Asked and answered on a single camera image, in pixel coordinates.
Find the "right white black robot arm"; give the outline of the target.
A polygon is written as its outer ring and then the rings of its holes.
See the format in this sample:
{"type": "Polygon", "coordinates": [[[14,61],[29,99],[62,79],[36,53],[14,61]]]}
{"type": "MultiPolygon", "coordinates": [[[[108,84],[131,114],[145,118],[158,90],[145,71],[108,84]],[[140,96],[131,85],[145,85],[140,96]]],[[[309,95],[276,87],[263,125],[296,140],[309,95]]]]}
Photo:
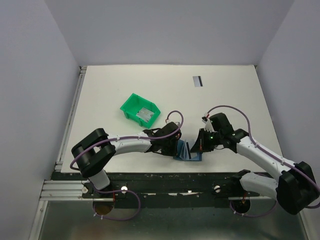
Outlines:
{"type": "Polygon", "coordinates": [[[234,129],[224,113],[202,117],[205,126],[199,129],[192,153],[207,153],[223,146],[265,170],[268,177],[249,170],[233,176],[230,191],[241,196],[254,192],[275,200],[287,213],[296,215],[320,196],[311,167],[301,161],[288,160],[256,142],[244,129],[234,129]]]}

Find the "blue card holder wallet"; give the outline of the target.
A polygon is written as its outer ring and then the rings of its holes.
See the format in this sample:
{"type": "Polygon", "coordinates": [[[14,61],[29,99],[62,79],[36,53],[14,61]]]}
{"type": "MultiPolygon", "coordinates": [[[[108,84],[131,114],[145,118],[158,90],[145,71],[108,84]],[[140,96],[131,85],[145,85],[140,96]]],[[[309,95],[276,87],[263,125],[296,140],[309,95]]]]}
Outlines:
{"type": "Polygon", "coordinates": [[[192,153],[191,148],[194,146],[193,139],[178,140],[177,155],[173,157],[174,160],[183,162],[201,162],[202,154],[199,152],[192,153]]]}

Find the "green plastic bin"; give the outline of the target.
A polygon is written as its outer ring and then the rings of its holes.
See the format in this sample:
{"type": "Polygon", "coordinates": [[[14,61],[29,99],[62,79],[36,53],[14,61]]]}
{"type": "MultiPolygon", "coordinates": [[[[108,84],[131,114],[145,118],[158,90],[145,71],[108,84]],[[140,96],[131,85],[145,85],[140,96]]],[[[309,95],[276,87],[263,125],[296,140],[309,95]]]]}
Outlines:
{"type": "Polygon", "coordinates": [[[155,103],[135,93],[130,95],[120,107],[120,110],[128,120],[132,120],[147,129],[151,128],[161,114],[155,103]]]}

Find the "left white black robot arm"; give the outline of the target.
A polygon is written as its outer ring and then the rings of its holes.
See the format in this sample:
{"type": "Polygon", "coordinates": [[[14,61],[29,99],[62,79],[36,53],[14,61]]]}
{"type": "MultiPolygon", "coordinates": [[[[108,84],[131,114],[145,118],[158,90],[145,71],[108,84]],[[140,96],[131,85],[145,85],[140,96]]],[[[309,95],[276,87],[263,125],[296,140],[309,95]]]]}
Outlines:
{"type": "Polygon", "coordinates": [[[104,167],[112,157],[127,153],[155,153],[175,157],[181,136],[180,127],[174,122],[130,136],[113,136],[103,128],[97,128],[71,149],[74,160],[70,168],[80,171],[81,176],[93,184],[93,191],[104,198],[111,191],[111,181],[104,167]]]}

